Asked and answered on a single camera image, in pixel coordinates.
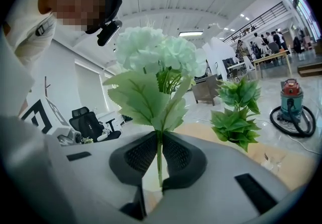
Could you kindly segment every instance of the ceiling light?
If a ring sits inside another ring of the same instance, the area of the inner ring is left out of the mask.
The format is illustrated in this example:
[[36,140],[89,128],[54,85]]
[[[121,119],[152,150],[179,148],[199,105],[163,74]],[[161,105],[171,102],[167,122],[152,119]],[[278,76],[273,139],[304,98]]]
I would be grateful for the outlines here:
[[196,36],[196,35],[202,35],[203,32],[180,32],[179,36],[183,37],[183,36]]

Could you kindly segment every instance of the floor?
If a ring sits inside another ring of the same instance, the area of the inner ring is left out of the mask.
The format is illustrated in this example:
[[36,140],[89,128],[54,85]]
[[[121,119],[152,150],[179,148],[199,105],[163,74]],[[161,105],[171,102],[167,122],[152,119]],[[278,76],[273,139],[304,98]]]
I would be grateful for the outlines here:
[[[293,53],[289,57],[293,78],[296,78],[304,92],[303,105],[308,107],[316,118],[316,131],[310,138],[296,138],[308,150],[319,152],[322,146],[322,77],[306,77],[302,78],[297,74],[297,66],[312,62],[322,62],[322,56],[317,56],[314,50],[303,52],[302,54]],[[258,131],[261,135],[257,138],[259,142],[269,144],[271,146],[280,147],[286,150],[297,152],[308,157],[317,157],[317,154],[306,151],[299,143],[291,140],[288,136],[277,130],[269,120],[272,109],[280,105],[281,81],[285,81],[289,77],[287,65],[284,60],[282,64],[274,66],[273,63],[268,66],[261,66],[262,79],[259,86],[262,87],[261,97],[258,100],[258,107],[261,114],[255,116],[258,127],[262,130]],[[250,78],[255,78],[254,71],[250,73]],[[184,116],[184,123],[202,123],[211,125],[211,110],[224,110],[224,104],[221,99],[214,99],[215,106],[211,103],[199,102],[196,104],[192,91],[188,91],[184,98],[186,99],[186,107],[188,112]],[[131,122],[123,125],[122,136],[128,136],[133,133],[153,130],[151,126],[136,125]]]

